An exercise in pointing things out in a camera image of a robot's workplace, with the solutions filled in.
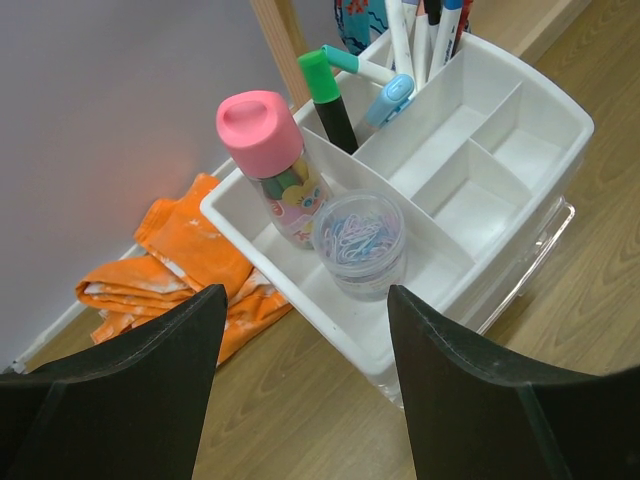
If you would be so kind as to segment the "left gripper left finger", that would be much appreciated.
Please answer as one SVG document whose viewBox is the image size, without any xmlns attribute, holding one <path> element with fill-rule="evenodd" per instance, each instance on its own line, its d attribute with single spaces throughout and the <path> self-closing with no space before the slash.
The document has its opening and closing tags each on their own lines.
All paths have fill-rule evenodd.
<svg viewBox="0 0 640 480">
<path fill-rule="evenodd" d="M 191 478 L 226 314 L 211 285 L 112 340 L 2 374 L 2 478 Z"/>
</svg>

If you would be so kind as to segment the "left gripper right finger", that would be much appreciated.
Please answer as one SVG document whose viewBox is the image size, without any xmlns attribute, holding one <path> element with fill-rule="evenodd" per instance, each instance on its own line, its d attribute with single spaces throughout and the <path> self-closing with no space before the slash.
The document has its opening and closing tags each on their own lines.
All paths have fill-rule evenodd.
<svg viewBox="0 0 640 480">
<path fill-rule="evenodd" d="M 593 376 L 509 350 L 407 288 L 388 313 L 420 479 L 635 479 L 639 371 Z"/>
</svg>

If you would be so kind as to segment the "clear jar of paperclips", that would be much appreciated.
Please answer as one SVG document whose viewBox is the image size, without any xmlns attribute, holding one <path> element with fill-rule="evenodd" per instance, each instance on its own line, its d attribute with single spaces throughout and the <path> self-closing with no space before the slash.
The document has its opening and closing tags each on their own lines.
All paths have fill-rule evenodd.
<svg viewBox="0 0 640 480">
<path fill-rule="evenodd" d="M 341 193 L 317 213 L 312 245 L 347 296 L 381 301 L 406 272 L 404 216 L 389 197 L 366 189 Z"/>
</svg>

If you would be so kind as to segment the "white plastic drawer organizer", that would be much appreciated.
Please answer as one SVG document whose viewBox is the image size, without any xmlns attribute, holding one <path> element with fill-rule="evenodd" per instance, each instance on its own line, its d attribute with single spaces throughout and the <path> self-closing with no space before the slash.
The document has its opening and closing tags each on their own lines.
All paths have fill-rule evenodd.
<svg viewBox="0 0 640 480">
<path fill-rule="evenodd" d="M 477 36 L 399 118 L 353 155 L 333 146 L 312 104 L 296 113 L 331 189 L 370 189 L 406 221 L 405 286 L 485 332 L 574 216 L 564 194 L 594 132 L 590 115 L 543 74 Z M 320 259 L 287 241 L 232 161 L 202 214 L 391 402 L 401 400 L 384 302 L 341 292 Z"/>
</svg>

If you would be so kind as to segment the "pink capped pen tube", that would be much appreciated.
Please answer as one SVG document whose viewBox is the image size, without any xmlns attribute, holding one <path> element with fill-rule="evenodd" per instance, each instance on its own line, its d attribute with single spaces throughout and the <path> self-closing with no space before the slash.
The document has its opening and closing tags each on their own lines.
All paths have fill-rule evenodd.
<svg viewBox="0 0 640 480">
<path fill-rule="evenodd" d="M 266 90 L 230 96 L 217 109 L 216 131 L 276 229 L 295 246 L 310 249 L 314 218 L 332 192 L 286 100 Z"/>
</svg>

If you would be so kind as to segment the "light blue highlighter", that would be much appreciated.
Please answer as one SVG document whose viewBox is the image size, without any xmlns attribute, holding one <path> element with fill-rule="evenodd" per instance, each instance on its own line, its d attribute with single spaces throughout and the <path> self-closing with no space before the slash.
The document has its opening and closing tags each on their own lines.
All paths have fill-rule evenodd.
<svg viewBox="0 0 640 480">
<path fill-rule="evenodd" d="M 364 116 L 365 125 L 381 129 L 406 108 L 414 93 L 414 79 L 407 74 L 398 74 L 379 92 Z"/>
</svg>

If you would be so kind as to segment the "teal capped white marker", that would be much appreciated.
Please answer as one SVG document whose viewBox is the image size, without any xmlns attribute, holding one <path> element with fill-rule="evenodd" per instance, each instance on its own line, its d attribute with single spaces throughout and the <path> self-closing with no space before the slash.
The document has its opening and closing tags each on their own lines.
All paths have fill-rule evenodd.
<svg viewBox="0 0 640 480">
<path fill-rule="evenodd" d="M 391 69 L 366 59 L 361 60 L 358 56 L 336 47 L 323 45 L 321 50 L 332 67 L 358 75 L 377 85 L 384 86 L 395 77 L 395 72 Z"/>
</svg>

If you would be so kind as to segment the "black green highlighter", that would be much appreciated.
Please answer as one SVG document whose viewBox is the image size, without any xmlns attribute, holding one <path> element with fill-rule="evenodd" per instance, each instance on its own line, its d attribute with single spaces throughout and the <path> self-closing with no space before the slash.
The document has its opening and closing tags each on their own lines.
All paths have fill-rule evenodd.
<svg viewBox="0 0 640 480">
<path fill-rule="evenodd" d="M 314 50 L 297 61 L 328 140 L 353 154 L 358 149 L 357 139 L 327 55 L 323 50 Z"/>
</svg>

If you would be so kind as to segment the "blue capped white marker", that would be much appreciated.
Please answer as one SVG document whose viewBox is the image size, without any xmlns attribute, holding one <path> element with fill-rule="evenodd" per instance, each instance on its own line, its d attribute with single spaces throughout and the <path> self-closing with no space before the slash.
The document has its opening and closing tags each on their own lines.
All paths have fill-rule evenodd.
<svg viewBox="0 0 640 480">
<path fill-rule="evenodd" d="M 453 55 L 463 4 L 463 0 L 445 0 L 443 2 L 428 80 L 431 80 L 442 70 Z"/>
</svg>

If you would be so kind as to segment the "black capped white marker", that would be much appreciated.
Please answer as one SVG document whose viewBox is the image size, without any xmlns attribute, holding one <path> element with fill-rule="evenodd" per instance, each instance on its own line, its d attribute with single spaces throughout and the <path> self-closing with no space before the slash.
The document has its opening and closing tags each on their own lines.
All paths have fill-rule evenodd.
<svg viewBox="0 0 640 480">
<path fill-rule="evenodd" d="M 431 47 L 435 48 L 437 41 L 439 24 L 441 20 L 442 1 L 441 0 L 424 0 L 423 1 L 428 20 L 428 32 Z"/>
</svg>

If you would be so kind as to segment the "green capped white marker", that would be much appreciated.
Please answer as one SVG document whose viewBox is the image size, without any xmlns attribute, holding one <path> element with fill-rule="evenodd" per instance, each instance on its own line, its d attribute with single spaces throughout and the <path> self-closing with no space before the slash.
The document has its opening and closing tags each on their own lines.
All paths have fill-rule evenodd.
<svg viewBox="0 0 640 480">
<path fill-rule="evenodd" d="M 404 8 L 401 0 L 385 0 L 394 65 L 397 74 L 414 76 L 409 36 L 406 32 Z"/>
</svg>

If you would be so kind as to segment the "peach capped white marker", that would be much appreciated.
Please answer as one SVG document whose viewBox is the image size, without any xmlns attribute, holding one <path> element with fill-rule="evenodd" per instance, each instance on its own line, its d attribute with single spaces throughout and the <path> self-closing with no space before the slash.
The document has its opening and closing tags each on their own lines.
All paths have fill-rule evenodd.
<svg viewBox="0 0 640 480">
<path fill-rule="evenodd" d="M 420 1 L 418 3 L 415 16 L 412 50 L 416 91 L 419 91 L 424 87 L 427 78 L 427 60 L 428 55 L 431 52 L 428 25 L 429 22 L 425 2 Z"/>
</svg>

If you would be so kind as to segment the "orange red pen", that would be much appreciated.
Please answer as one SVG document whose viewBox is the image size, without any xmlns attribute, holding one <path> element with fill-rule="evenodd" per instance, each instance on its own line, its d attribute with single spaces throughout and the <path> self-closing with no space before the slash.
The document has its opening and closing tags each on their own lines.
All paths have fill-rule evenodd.
<svg viewBox="0 0 640 480">
<path fill-rule="evenodd" d="M 459 48 L 460 39 L 465 31 L 469 30 L 469 14 L 473 4 L 473 0 L 464 0 L 462 10 L 459 17 L 458 28 L 453 48 L 453 54 L 456 54 Z"/>
</svg>

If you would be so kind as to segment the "purple capped white marker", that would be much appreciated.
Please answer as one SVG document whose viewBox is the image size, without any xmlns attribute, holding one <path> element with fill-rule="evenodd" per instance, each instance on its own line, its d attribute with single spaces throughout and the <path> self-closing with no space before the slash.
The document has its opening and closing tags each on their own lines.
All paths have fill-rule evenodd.
<svg viewBox="0 0 640 480">
<path fill-rule="evenodd" d="M 413 31 L 416 13 L 420 4 L 419 0 L 402 0 L 404 8 L 404 18 L 406 23 L 406 32 L 410 36 Z"/>
</svg>

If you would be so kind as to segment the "orange tie-dye cloth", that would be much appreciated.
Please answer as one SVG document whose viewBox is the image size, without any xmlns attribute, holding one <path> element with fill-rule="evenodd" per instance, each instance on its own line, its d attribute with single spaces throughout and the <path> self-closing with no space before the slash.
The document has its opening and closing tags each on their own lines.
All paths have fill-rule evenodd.
<svg viewBox="0 0 640 480">
<path fill-rule="evenodd" d="M 292 308 L 285 297 L 201 213 L 218 185 L 198 175 L 180 199 L 161 198 L 134 239 L 143 254 L 104 264 L 76 287 L 78 300 L 99 311 L 92 333 L 100 344 L 169 312 L 210 285 L 224 287 L 228 313 L 218 361 L 224 363 Z"/>
</svg>

